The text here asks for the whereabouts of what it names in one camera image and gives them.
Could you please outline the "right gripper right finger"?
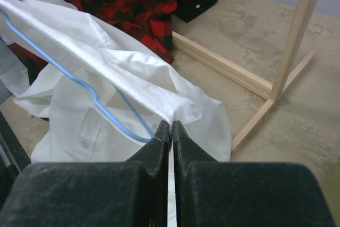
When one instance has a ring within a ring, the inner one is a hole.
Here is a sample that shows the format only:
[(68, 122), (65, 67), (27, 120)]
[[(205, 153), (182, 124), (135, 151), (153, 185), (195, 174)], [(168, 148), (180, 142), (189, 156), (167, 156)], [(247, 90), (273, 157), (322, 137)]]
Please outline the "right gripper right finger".
[(219, 162), (172, 128), (178, 226), (334, 226), (312, 172), (302, 164)]

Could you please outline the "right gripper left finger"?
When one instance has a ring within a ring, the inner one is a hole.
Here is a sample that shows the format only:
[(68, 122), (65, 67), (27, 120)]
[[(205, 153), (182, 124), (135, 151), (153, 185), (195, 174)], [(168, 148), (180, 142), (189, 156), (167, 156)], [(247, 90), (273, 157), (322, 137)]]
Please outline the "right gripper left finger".
[(166, 226), (169, 125), (110, 163), (36, 163), (16, 179), (1, 226)]

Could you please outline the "light blue wire hanger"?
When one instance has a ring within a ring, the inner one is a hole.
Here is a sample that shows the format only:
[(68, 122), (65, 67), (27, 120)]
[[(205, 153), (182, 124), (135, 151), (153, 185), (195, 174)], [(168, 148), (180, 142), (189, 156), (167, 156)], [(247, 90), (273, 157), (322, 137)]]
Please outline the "light blue wire hanger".
[(53, 58), (51, 58), (49, 55), (47, 55), (42, 49), (40, 49), (37, 45), (35, 45), (32, 41), (30, 41), (25, 35), (23, 35), (17, 28), (13, 26), (13, 24), (10, 21), (9, 16), (6, 14), (5, 11), (1, 9), (1, 15), (3, 15), (5, 19), (5, 23), (7, 27), (15, 33), (19, 38), (21, 38), (25, 43), (27, 43), (29, 46), (31, 46), (36, 52), (38, 52), (40, 55), (42, 55), (48, 62), (50, 62), (53, 66), (55, 66), (58, 70), (60, 70), (64, 75), (66, 75), (69, 79), (71, 79), (73, 82), (77, 83), (83, 88), (86, 88), (89, 92), (93, 95), (93, 103), (97, 106), (97, 108), (104, 114), (105, 117), (107, 117), (110, 121), (113, 122), (114, 125), (118, 127), (120, 131), (122, 131), (125, 135), (128, 137), (146, 144), (153, 136), (153, 131), (149, 128), (145, 120), (141, 117), (141, 115), (138, 113), (138, 111), (133, 107), (131, 102), (127, 99), (127, 97), (120, 91), (117, 87), (115, 87), (118, 94), (122, 97), (122, 99), (125, 101), (125, 103), (128, 105), (130, 110), (133, 112), (134, 116), (138, 119), (140, 124), (144, 127), (146, 132), (149, 135), (149, 138), (141, 137), (134, 132), (130, 131), (126, 126), (124, 126), (116, 117), (114, 117), (107, 108), (100, 103), (99, 97), (97, 92), (86, 82), (80, 80), (79, 78), (72, 75), (69, 71), (64, 69), (60, 64), (58, 64)]

